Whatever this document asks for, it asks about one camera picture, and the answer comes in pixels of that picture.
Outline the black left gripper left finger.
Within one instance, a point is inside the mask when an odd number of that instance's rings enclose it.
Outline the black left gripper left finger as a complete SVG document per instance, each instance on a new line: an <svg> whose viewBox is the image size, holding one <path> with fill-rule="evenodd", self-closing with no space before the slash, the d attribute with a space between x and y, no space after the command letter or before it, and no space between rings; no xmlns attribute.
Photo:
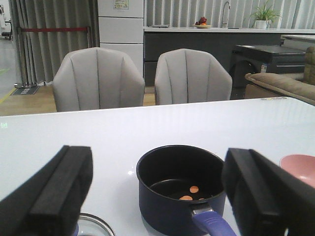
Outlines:
<svg viewBox="0 0 315 236"><path fill-rule="evenodd" d="M93 179L90 147L63 146L0 202L2 236L75 236Z"/></svg>

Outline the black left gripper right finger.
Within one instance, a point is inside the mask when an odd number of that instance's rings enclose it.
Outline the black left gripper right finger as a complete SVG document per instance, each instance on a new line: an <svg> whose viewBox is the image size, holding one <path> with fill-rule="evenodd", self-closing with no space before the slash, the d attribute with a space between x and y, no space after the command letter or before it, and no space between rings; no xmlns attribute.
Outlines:
<svg viewBox="0 0 315 236"><path fill-rule="evenodd" d="M315 234L315 189L257 151L229 148L221 179L241 235Z"/></svg>

